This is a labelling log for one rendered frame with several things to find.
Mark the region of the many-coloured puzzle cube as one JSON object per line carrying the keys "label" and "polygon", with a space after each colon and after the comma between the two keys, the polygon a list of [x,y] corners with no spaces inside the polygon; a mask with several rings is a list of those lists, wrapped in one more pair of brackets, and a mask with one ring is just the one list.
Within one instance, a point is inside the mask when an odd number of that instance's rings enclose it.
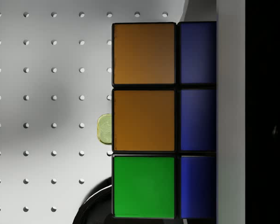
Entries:
{"label": "many-coloured puzzle cube", "polygon": [[217,24],[112,25],[112,214],[215,224]]}

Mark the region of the black plate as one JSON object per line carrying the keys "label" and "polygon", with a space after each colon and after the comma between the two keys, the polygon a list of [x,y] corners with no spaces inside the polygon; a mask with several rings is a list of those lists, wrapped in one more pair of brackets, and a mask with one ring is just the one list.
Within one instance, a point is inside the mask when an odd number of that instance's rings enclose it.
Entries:
{"label": "black plate", "polygon": [[215,219],[138,219],[115,218],[112,208],[112,178],[93,188],[80,206],[73,224],[216,224]]}

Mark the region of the flat-sided can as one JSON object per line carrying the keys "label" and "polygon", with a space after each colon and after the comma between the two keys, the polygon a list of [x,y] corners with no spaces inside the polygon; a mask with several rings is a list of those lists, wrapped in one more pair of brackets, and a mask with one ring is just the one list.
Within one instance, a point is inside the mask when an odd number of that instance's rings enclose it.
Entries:
{"label": "flat-sided can", "polygon": [[103,114],[97,120],[97,138],[105,144],[112,144],[112,115]]}

